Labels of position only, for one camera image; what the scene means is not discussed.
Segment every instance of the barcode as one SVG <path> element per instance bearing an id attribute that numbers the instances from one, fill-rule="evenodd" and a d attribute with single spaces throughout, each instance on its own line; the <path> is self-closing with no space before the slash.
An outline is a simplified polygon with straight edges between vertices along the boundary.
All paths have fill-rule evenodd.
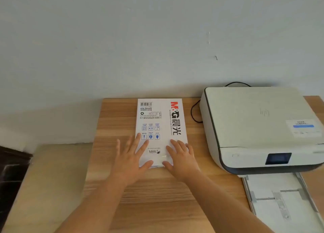
<path id="1" fill-rule="evenodd" d="M 152 106 L 152 102 L 141 102 L 141 106 Z"/>

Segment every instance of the finger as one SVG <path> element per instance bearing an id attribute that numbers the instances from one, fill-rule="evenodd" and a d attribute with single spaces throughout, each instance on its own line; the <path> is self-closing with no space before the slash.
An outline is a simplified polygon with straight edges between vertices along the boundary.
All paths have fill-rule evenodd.
<path id="1" fill-rule="evenodd" d="M 120 140 L 116 140 L 116 156 L 120 155 Z"/>
<path id="2" fill-rule="evenodd" d="M 167 148 L 167 151 L 170 154 L 171 158 L 174 159 L 174 157 L 176 156 L 176 152 L 170 146 L 167 146 L 166 148 Z"/>
<path id="3" fill-rule="evenodd" d="M 135 140 L 133 141 L 133 144 L 132 144 L 132 146 L 131 146 L 131 148 L 129 149 L 128 152 L 134 154 L 140 140 L 141 140 L 141 134 L 137 133 L 137 135 L 135 137 Z"/>
<path id="4" fill-rule="evenodd" d="M 170 142 L 172 143 L 172 145 L 174 146 L 174 148 L 176 149 L 177 153 L 181 153 L 183 152 L 183 150 L 181 149 L 180 144 L 178 144 L 176 141 L 174 141 L 173 139 L 170 140 Z"/>
<path id="5" fill-rule="evenodd" d="M 146 150 L 147 146 L 148 146 L 149 141 L 146 140 L 143 145 L 138 149 L 138 151 L 136 152 L 136 155 L 138 156 L 138 158 L 140 158 L 142 156 L 142 154 L 144 153 L 144 151 Z"/>
<path id="6" fill-rule="evenodd" d="M 189 154 L 194 155 L 193 147 L 190 144 L 186 144 L 187 148 L 189 149 Z"/>
<path id="7" fill-rule="evenodd" d="M 164 161 L 162 164 L 173 175 L 173 165 L 171 165 L 168 161 Z"/>
<path id="8" fill-rule="evenodd" d="M 142 165 L 142 167 L 140 168 L 141 174 L 143 174 L 144 172 L 146 172 L 152 165 L 153 165 L 153 161 L 152 160 L 149 160 L 149 161 L 145 162 L 144 165 Z"/>
<path id="9" fill-rule="evenodd" d="M 129 147 L 131 146 L 131 143 L 132 143 L 132 139 L 133 139 L 133 136 L 130 136 L 129 139 L 127 140 L 126 145 L 125 145 L 125 149 L 124 149 L 124 153 L 128 152 Z"/>
<path id="10" fill-rule="evenodd" d="M 180 147 L 184 152 L 188 151 L 188 149 L 187 149 L 186 145 L 184 144 L 184 142 L 178 140 L 178 144 L 180 144 Z"/>

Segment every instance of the printer label sticker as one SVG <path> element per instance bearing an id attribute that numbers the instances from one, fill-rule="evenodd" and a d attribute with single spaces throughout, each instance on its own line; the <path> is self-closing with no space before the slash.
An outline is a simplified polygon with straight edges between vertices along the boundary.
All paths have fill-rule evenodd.
<path id="1" fill-rule="evenodd" d="M 322 132 L 313 119 L 286 120 L 294 138 L 322 137 Z"/>

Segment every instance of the printer display screen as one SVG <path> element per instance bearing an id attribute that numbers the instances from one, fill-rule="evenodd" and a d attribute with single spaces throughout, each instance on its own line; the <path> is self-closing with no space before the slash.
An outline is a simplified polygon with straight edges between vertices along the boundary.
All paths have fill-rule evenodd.
<path id="1" fill-rule="evenodd" d="M 268 154 L 266 165 L 288 164 L 291 153 Z"/>

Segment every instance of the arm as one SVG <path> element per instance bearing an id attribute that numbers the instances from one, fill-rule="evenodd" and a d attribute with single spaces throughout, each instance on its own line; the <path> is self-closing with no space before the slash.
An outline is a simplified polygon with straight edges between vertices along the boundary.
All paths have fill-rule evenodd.
<path id="1" fill-rule="evenodd" d="M 174 140 L 171 143 L 176 152 L 170 146 L 167 150 L 173 159 L 173 166 L 167 161 L 163 165 L 189 187 L 215 232 L 273 232 L 200 171 L 191 145 Z"/>
<path id="2" fill-rule="evenodd" d="M 135 153 L 141 135 L 137 134 L 133 144 L 132 137 L 120 152 L 117 140 L 116 158 L 108 178 L 88 198 L 77 207 L 56 230 L 56 233 L 108 232 L 116 208 L 126 186 L 136 182 L 151 167 L 153 161 L 138 167 L 139 159 L 148 146 L 148 140 Z"/>

